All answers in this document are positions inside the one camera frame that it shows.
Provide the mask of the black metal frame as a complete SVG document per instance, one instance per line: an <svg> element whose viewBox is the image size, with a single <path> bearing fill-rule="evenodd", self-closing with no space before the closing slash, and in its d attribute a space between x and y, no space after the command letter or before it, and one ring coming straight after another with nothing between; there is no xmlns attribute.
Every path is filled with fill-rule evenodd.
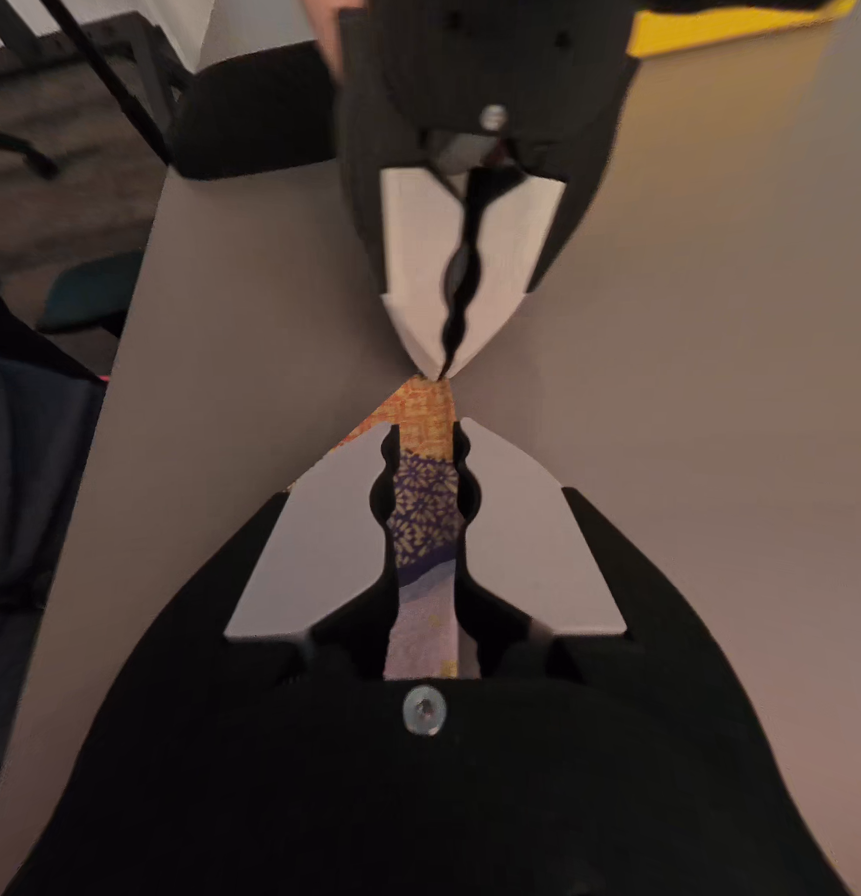
<svg viewBox="0 0 861 896"><path fill-rule="evenodd" d="M163 30L138 12L83 24L64 2L42 1L40 6L56 24L55 33L35 34L11 2L0 1L0 82L84 63L148 148L170 166L173 157L167 133L192 76ZM133 63L145 101L113 69L112 56Z"/></svg>

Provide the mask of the person's dark clothing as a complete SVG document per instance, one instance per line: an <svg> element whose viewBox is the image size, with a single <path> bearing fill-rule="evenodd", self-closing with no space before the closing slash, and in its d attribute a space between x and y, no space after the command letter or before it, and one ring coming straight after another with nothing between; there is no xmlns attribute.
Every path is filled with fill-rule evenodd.
<svg viewBox="0 0 861 896"><path fill-rule="evenodd" d="M0 297L0 767L105 390Z"/></svg>

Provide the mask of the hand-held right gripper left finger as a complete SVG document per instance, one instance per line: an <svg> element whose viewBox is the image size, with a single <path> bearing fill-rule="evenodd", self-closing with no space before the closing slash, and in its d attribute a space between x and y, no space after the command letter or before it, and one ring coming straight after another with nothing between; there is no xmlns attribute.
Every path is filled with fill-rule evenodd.
<svg viewBox="0 0 861 896"><path fill-rule="evenodd" d="M227 639L304 639L381 580L399 428L379 423L292 486L227 623Z"/></svg>

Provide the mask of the person's left hand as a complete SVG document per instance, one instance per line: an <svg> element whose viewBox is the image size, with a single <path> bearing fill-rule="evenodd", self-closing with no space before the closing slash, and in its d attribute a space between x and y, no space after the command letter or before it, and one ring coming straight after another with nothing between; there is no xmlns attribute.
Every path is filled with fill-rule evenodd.
<svg viewBox="0 0 861 896"><path fill-rule="evenodd" d="M343 77L339 15L344 9L360 7L361 2L301 1L300 3L326 66L332 78L339 83Z"/></svg>

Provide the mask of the teal seat chair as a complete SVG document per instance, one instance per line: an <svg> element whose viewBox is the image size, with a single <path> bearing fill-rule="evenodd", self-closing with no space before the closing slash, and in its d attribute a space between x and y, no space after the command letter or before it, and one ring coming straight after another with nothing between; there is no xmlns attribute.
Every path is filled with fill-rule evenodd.
<svg viewBox="0 0 861 896"><path fill-rule="evenodd" d="M144 259L144 250L80 263L51 285L35 330L61 335L101 329L120 340Z"/></svg>

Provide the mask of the yellow plastic bin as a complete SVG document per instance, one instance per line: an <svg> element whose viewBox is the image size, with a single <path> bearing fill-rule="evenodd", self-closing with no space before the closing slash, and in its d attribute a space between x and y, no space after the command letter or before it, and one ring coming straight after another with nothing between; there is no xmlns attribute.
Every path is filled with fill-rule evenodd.
<svg viewBox="0 0 861 896"><path fill-rule="evenodd" d="M641 11L637 14L627 53L637 59L700 49L838 21L855 1L822 2L816 10L779 10L756 6L714 8L693 14Z"/></svg>

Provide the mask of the patterned origami paper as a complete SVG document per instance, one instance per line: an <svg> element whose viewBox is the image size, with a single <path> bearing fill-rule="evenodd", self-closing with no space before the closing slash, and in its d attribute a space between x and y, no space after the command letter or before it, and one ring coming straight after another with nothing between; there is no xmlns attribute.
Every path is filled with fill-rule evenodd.
<svg viewBox="0 0 861 896"><path fill-rule="evenodd" d="M396 506L389 518L399 611L389 636L389 680L457 678L460 671L454 588L462 516L453 464L455 422L448 383L414 375L337 444L382 423L399 426Z"/></svg>

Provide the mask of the black chair base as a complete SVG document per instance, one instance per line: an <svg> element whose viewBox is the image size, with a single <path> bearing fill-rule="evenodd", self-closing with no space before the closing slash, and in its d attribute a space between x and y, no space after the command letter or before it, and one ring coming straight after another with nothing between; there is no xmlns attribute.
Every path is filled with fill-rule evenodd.
<svg viewBox="0 0 861 896"><path fill-rule="evenodd" d="M60 173L57 164L32 143L8 133L0 132L0 152L19 157L30 171L46 181L55 179Z"/></svg>

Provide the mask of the black high-back chair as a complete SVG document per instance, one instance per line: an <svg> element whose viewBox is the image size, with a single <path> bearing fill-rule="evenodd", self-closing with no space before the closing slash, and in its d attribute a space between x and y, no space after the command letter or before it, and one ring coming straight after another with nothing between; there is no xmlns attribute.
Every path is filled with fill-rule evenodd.
<svg viewBox="0 0 861 896"><path fill-rule="evenodd" d="M331 161L334 101L314 40L214 63L179 100L167 132L173 167L217 181Z"/></svg>

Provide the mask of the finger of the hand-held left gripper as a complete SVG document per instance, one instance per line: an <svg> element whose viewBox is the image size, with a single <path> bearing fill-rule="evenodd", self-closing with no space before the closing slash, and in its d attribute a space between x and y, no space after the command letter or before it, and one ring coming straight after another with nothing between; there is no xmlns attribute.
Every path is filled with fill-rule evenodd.
<svg viewBox="0 0 861 896"><path fill-rule="evenodd" d="M381 298L409 357L432 381L446 361L444 275L462 239L467 178L461 173L438 180L421 167L380 172L386 274Z"/></svg>
<svg viewBox="0 0 861 896"><path fill-rule="evenodd" d="M443 278L441 377L464 369L522 304L565 187L518 167L467 174L460 241Z"/></svg>

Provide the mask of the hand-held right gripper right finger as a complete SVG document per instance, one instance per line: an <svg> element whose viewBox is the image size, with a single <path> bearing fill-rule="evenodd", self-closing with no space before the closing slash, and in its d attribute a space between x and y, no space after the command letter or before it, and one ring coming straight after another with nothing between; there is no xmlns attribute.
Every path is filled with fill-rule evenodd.
<svg viewBox="0 0 861 896"><path fill-rule="evenodd" d="M626 633L560 482L475 420L463 418L460 432L470 484L479 487L465 530L472 581L554 635Z"/></svg>

